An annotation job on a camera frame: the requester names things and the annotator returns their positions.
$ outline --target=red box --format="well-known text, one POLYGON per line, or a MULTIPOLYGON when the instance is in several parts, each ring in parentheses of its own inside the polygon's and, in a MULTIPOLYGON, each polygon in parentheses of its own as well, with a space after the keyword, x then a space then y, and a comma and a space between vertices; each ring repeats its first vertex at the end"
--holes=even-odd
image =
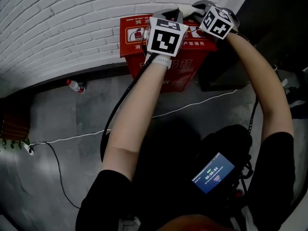
MULTIPOLYGON (((147 28, 151 16, 137 15, 120 20, 120 56, 125 57, 133 78, 144 65, 141 34, 147 28)), ((187 36, 178 55, 171 58, 171 68, 165 75, 161 92, 183 91, 208 53, 217 50, 214 40, 198 30, 199 25, 195 21, 184 20, 184 24, 189 26, 187 36)))

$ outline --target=white wristband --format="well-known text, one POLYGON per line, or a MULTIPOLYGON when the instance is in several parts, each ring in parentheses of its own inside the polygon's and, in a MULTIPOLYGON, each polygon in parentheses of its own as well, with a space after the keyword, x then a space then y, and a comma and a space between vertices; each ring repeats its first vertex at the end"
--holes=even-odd
MULTIPOLYGON (((145 61, 147 61, 150 57, 150 53, 147 53, 145 61)), ((157 57, 155 57, 152 61, 152 63, 156 63, 156 64, 161 64, 163 66, 166 66, 167 69, 169 69, 171 67, 171 59, 170 56, 166 56, 166 55, 161 55, 159 54, 157 57)))

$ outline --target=wire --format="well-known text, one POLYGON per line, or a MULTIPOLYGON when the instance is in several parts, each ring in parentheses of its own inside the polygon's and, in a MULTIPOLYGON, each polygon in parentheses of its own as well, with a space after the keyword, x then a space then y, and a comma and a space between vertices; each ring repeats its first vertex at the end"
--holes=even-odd
POLYGON ((246 185, 245 185, 245 182, 244 182, 244 179, 243 179, 242 176, 241 176, 241 182, 242 182, 242 186, 243 186, 243 189, 244 189, 244 193, 246 195, 247 194, 247 188, 246 188, 246 185))
POLYGON ((255 112, 256 112, 256 108, 257 108, 258 103, 259 103, 259 100, 256 97, 255 105, 254 105, 254 108, 252 109, 252 113, 251 113, 251 117, 250 117, 250 122, 249 122, 249 127, 248 127, 248 136, 251 133, 251 128, 252 128, 252 124, 254 122, 254 116, 255 116, 255 112))
POLYGON ((204 103, 204 102, 209 101, 209 100, 214 99, 214 98, 219 98, 219 97, 224 96, 224 95, 233 94, 233 93, 235 93, 236 91, 237 91, 237 89, 234 90, 234 91, 232 91, 232 92, 226 92, 226 93, 223 93, 223 94, 221 94, 221 95, 218 95, 218 96, 214 96, 214 97, 205 99, 205 100, 203 100, 203 101, 201 101, 201 102, 198 102, 198 103, 191 103, 191 104, 186 105, 186 106, 184 106, 184 107, 182 107, 182 108, 180 108, 180 109, 173 110, 173 111, 170 111, 170 112, 165 113, 165 114, 162 114, 162 115, 156 115, 156 116, 153 116, 152 118, 157 118, 157 117, 161 117, 161 116, 166 116, 166 115, 168 115, 168 114, 170 114, 170 113, 177 112, 177 111, 179 111, 179 110, 185 109, 185 108, 187 108, 187 107, 189 107, 189 106, 192 106, 192 105, 201 104, 201 103, 204 103))
POLYGON ((123 102, 123 100, 126 98, 126 96, 129 94, 130 90, 134 87, 134 85, 137 83, 137 81, 139 80, 140 76, 144 73, 144 71, 148 68, 148 66, 150 65, 150 63, 153 61, 153 59, 158 55, 158 53, 152 53, 149 57, 149 59, 145 62, 143 68, 141 69, 141 71, 138 73, 138 75, 136 76, 136 78, 131 82, 131 84, 129 85, 129 87, 125 90, 124 94, 122 95, 122 97, 120 98, 120 100, 117 102, 117 104, 115 105, 113 111, 111 112, 108 121, 106 123, 104 132, 103 132, 103 136, 106 136, 109 124, 112 120, 112 118, 114 117, 116 111, 118 110, 118 108, 120 107, 121 103, 123 102))
POLYGON ((94 132, 94 133, 87 133, 87 134, 83 134, 83 135, 77 135, 77 136, 73 136, 73 137, 70 137, 70 138, 67 138, 67 139, 59 139, 59 140, 56 140, 56 141, 32 143, 32 144, 29 144, 28 146, 33 146, 33 145, 36 145, 36 144, 45 144, 45 143, 52 144, 52 143, 56 143, 58 141, 67 141, 67 140, 71 140, 71 139, 75 139, 75 138, 80 138, 80 137, 85 137, 85 136, 89 136, 89 135, 99 134, 99 133, 102 133, 102 132, 104 132, 104 130, 101 130, 101 131, 98 131, 98 132, 94 132))
MULTIPOLYGON (((189 106, 192 106, 192 105, 201 104, 201 103, 207 102, 207 101, 209 101, 209 100, 211 100, 211 99, 214 99, 214 98, 218 98, 218 97, 221 97, 221 96, 224 96, 224 95, 228 95, 228 94, 233 94, 233 93, 235 93, 236 91, 237 91, 237 89, 234 90, 234 91, 232 91, 232 92, 226 92, 226 93, 223 93, 223 94, 218 95, 218 96, 210 97, 210 98, 205 99, 205 100, 203 100, 203 101, 201 101, 201 102, 198 102, 198 103, 191 103, 191 104, 186 105, 186 106, 184 106, 184 107, 182 107, 182 108, 180 108, 180 109, 176 109, 176 110, 173 110, 173 111, 167 112, 167 113, 165 113, 165 114, 161 114, 161 115, 156 115, 156 116, 153 116, 152 118, 158 118, 158 117, 166 116, 166 115, 168 115, 168 114, 171 114, 171 113, 173 113, 173 112, 177 112, 177 111, 179 111, 179 110, 185 109, 185 108, 187 108, 187 107, 189 107, 189 106)), ((94 133, 88 133, 88 134, 73 136, 73 137, 67 138, 67 139, 59 139, 59 140, 49 141, 49 142, 36 142, 36 143, 29 144, 29 146, 34 146, 34 145, 36 145, 36 144, 45 144, 45 143, 52 144, 52 143, 56 143, 56 142, 58 142, 58 141, 67 141, 67 140, 71 140, 71 139, 75 139, 75 138, 80 138, 80 137, 84 137, 84 136, 88 136, 88 135, 99 134, 99 133, 101 133, 101 132, 104 132, 104 130, 100 130, 100 131, 94 132, 94 133)))
POLYGON ((60 162, 59 162, 59 159, 57 157, 57 154, 54 150, 54 148, 48 143, 48 142, 42 142, 42 144, 47 144, 53 151, 53 154, 55 155, 56 159, 57 159, 57 163, 58 163, 58 168, 59 168, 59 173, 60 173, 60 183, 61 183, 61 186, 62 186, 62 190, 63 190, 63 193, 64 193, 64 196, 67 198, 67 200, 72 204, 72 206, 74 206, 75 208, 77 209, 80 209, 80 207, 74 205, 72 203, 72 201, 70 201, 70 199, 67 197, 66 193, 65 193, 65 190, 64 190, 64 186, 63 186, 63 183, 62 183, 62 174, 61 174, 61 167, 60 167, 60 162))

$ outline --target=timer display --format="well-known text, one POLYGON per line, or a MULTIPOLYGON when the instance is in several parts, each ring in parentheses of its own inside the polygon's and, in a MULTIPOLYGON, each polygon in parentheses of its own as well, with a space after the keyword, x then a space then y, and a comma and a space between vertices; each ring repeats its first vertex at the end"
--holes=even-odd
POLYGON ((234 165, 221 153, 216 156, 192 179, 204 193, 215 188, 233 169, 234 165))

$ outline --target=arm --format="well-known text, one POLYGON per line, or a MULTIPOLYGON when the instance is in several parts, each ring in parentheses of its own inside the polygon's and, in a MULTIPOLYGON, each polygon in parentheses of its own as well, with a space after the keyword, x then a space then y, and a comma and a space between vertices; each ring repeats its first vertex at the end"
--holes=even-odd
POLYGON ((277 132, 292 136, 293 123, 283 87, 265 58, 244 38, 234 33, 227 35, 228 42, 239 55, 263 112, 262 141, 277 132))
POLYGON ((102 170, 119 172, 132 181, 166 70, 151 64, 127 97, 112 127, 102 170))

